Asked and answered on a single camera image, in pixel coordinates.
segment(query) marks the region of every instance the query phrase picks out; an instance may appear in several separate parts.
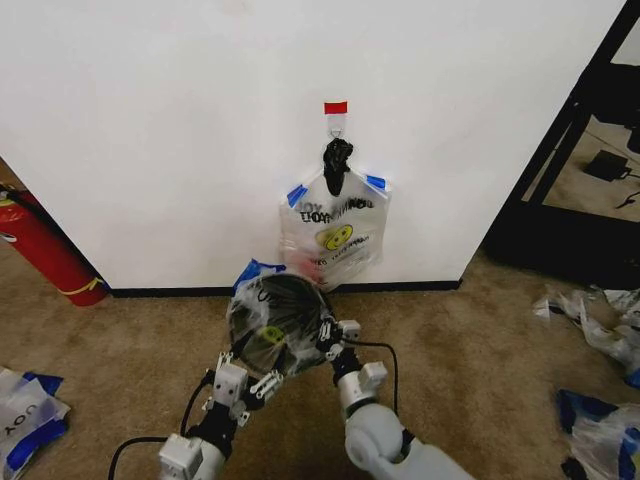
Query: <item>red fire extinguisher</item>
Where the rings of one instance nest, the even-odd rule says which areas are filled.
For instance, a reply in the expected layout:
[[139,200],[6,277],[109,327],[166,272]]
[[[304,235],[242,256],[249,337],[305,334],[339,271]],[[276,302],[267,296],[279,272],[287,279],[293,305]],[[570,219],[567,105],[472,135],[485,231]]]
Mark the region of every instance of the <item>red fire extinguisher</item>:
[[0,237],[9,242],[58,291],[78,306],[107,295],[102,279],[76,254],[29,192],[0,196]]

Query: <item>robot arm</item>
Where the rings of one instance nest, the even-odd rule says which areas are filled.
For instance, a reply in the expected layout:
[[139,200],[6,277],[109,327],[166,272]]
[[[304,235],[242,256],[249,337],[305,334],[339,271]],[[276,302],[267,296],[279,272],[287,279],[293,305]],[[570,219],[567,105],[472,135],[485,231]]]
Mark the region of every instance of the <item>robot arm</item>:
[[200,424],[185,436],[172,434],[160,450],[160,480],[216,480],[232,453],[238,425],[246,425],[250,411],[264,407],[283,382],[278,371],[258,380],[231,363],[232,353],[221,353],[212,396]]
[[[473,480],[444,452],[415,438],[393,410],[378,403],[378,387],[387,370],[382,362],[360,364],[348,343],[359,334],[355,321],[327,319],[316,344],[333,367],[351,462],[375,480]],[[220,354],[203,421],[184,437],[171,435],[160,450],[160,480],[219,479],[237,426],[244,426],[249,412],[262,408],[282,385],[278,371],[257,380],[232,359],[231,353]]]
[[382,362],[360,364],[348,346],[359,333],[357,322],[326,321],[318,341],[333,366],[351,462],[376,480],[473,480],[440,449],[415,438],[393,410],[377,403],[387,370]]

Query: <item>smiley face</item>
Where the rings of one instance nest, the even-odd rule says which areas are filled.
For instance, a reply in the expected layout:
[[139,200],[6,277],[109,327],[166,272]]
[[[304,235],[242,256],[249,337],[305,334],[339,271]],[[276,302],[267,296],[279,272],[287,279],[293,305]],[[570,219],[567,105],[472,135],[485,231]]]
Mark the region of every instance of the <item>smiley face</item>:
[[343,225],[329,236],[324,246],[327,250],[337,250],[351,238],[351,235],[353,235],[353,227],[351,225]]
[[273,343],[274,345],[278,345],[284,340],[284,332],[273,325],[263,327],[258,334],[267,342]]

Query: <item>plastic bag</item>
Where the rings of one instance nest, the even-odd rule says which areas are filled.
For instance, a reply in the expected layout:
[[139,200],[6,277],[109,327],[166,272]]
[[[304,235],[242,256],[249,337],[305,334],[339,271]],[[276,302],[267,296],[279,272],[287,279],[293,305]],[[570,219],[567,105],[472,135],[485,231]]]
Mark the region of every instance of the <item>plastic bag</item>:
[[69,407],[53,397],[62,379],[0,367],[0,465],[2,479],[13,480],[24,471],[40,447],[67,430]]
[[552,312],[566,315],[582,330],[590,346],[624,365],[625,382],[628,385],[640,388],[640,331],[634,325],[626,323],[624,316],[621,318],[622,323],[613,330],[603,327],[587,314],[586,295],[586,292],[580,290],[574,290],[569,297],[559,292],[551,293],[536,302],[534,312],[547,321]]
[[[351,147],[335,139],[328,151],[335,142]],[[327,167],[331,162],[325,153],[324,173],[296,187],[280,208],[285,265],[324,291],[382,257],[389,185],[383,178],[349,169],[345,155],[336,154],[340,160]]]
[[605,290],[604,295],[626,324],[640,327],[640,290]]
[[640,448],[640,405],[617,406],[568,390],[560,390],[557,401],[563,430],[571,435],[571,453],[583,470],[568,476],[640,479],[636,473],[640,467],[636,455]]
[[297,375],[325,360],[316,349],[322,322],[333,317],[322,293],[284,265],[252,260],[227,310],[231,351],[253,370]]

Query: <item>blue tape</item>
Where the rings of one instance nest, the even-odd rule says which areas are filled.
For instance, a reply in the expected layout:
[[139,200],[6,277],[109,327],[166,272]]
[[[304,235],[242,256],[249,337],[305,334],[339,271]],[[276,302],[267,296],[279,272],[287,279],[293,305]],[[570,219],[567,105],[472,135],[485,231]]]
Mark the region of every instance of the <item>blue tape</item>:
[[284,265],[270,265],[268,263],[260,263],[259,261],[252,258],[249,262],[249,265],[247,265],[247,267],[243,270],[243,272],[236,280],[236,283],[233,284],[233,294],[236,294],[238,285],[257,277],[258,275],[261,275],[264,270],[271,270],[271,272],[269,273],[280,273],[284,272],[286,269],[287,267],[285,267]]
[[618,478],[619,480],[634,480],[636,478],[636,465],[633,463],[633,455],[638,451],[640,431],[635,427],[629,427],[624,431],[624,438],[618,453]]
[[374,177],[373,175],[367,175],[367,183],[369,185],[373,185],[376,188],[379,188],[380,190],[384,190],[387,186],[387,182],[384,178]]
[[308,188],[303,187],[302,185],[298,185],[296,188],[291,190],[287,194],[287,202],[289,202],[289,206],[293,208],[295,204],[298,203],[298,200],[300,200],[308,190]]
[[633,388],[640,388],[640,368],[631,375],[627,375],[624,382]]
[[599,422],[618,407],[594,397],[580,395],[570,390],[558,390],[556,403],[560,413],[560,423],[566,433],[573,431],[577,417],[587,417]]
[[51,443],[67,431],[64,420],[50,420],[24,437],[7,455],[7,466],[14,472],[20,470],[38,448]]
[[56,394],[56,392],[60,388],[60,385],[62,384],[62,381],[64,380],[62,377],[55,377],[53,375],[42,375],[40,373],[34,372],[25,372],[22,374],[22,378],[28,381],[37,378],[44,391],[52,397]]

